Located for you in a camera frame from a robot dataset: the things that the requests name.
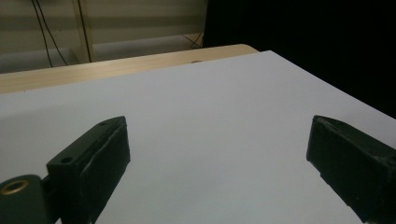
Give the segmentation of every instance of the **light wood surface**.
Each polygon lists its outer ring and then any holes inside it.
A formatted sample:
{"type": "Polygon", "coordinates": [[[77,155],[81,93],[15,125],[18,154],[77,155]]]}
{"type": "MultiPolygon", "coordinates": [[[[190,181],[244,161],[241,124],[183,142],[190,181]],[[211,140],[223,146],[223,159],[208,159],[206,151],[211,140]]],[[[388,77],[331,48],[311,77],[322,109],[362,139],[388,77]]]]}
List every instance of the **light wood surface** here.
{"type": "Polygon", "coordinates": [[[231,45],[8,73],[0,75],[0,93],[27,91],[256,52],[258,51],[247,45],[231,45]]]}

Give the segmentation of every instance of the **wooden table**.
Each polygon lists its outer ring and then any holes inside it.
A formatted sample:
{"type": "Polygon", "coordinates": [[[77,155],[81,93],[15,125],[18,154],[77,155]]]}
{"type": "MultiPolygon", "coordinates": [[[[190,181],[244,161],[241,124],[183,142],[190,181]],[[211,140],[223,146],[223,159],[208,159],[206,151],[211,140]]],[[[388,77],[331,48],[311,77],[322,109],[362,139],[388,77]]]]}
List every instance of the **wooden table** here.
{"type": "Polygon", "coordinates": [[[0,93],[27,91],[103,77],[115,77],[151,69],[216,60],[255,52],[258,51],[247,45],[231,45],[1,74],[0,93]]]}

